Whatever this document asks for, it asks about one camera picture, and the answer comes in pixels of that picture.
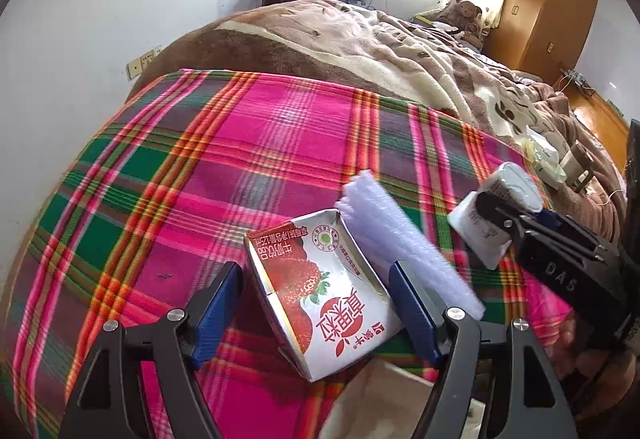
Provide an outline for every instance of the electrical outlet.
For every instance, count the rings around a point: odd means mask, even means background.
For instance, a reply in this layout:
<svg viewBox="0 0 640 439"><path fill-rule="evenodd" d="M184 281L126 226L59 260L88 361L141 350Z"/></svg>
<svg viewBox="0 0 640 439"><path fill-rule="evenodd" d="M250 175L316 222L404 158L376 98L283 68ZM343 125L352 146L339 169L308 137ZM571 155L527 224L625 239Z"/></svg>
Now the electrical outlet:
<svg viewBox="0 0 640 439"><path fill-rule="evenodd" d="M127 72L129 73L129 80L132 80L142 73L142 62L140 58L136 58L127 64Z"/></svg>
<svg viewBox="0 0 640 439"><path fill-rule="evenodd" d="M145 70L146 66L148 66L148 64L151 63L153 59L154 59L153 51L149 51L148 53L142 54L142 56L140 56L140 63L142 64L142 70Z"/></svg>

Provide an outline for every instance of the plastic bag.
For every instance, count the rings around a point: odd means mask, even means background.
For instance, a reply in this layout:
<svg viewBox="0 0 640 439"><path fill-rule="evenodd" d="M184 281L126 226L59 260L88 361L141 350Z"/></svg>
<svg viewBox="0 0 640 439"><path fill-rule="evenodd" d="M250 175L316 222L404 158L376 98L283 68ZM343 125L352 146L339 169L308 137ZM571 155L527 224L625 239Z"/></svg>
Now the plastic bag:
<svg viewBox="0 0 640 439"><path fill-rule="evenodd" d="M546 138L527 127L529 136L523 143L524 155L545 184L557 190L566 181L566 173L559 164L560 156Z"/></svg>
<svg viewBox="0 0 640 439"><path fill-rule="evenodd" d="M444 259L400 206L364 170L344 187L335 203L356 243L388 285L391 265L402 260L424 287L434 289L448 307L460 307L476 320L484 306L456 269Z"/></svg>

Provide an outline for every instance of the brown blanket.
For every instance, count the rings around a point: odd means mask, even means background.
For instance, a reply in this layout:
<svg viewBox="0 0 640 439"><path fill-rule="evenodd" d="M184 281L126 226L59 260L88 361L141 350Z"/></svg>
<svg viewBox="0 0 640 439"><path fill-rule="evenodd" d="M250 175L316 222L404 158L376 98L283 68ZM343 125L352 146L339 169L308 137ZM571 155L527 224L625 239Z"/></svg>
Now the brown blanket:
<svg viewBox="0 0 640 439"><path fill-rule="evenodd" d="M568 188L553 194L556 207L603 237L619 234L624 197L607 202L620 188L618 177L600 158L602 150L585 142L586 129L559 106L556 112L555 92L460 47L444 32L334 0L271 5L179 38L145 69L132 94L180 68L290 74L365 88L447 112L514 148L527 125L561 156L579 139L598 162L596 180L589 194Z"/></svg>

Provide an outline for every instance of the wooden wardrobe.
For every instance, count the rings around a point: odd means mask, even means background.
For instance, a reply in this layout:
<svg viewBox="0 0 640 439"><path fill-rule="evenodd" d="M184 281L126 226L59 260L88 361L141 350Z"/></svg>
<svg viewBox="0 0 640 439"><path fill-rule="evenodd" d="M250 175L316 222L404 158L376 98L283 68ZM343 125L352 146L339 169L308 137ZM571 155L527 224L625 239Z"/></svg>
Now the wooden wardrobe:
<svg viewBox="0 0 640 439"><path fill-rule="evenodd" d="M560 69L575 67L598 0L504 0L500 26L484 42L484 54L552 84Z"/></svg>

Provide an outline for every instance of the strawberry milk carton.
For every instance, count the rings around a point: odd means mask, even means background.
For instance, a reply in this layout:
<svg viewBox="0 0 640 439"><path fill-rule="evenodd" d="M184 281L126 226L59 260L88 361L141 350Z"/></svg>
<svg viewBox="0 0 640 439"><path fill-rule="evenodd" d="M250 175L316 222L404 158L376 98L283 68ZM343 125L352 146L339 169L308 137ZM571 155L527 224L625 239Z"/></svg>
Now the strawberry milk carton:
<svg viewBox="0 0 640 439"><path fill-rule="evenodd" d="M338 210L244 237L280 352L308 381L343 369L404 326Z"/></svg>

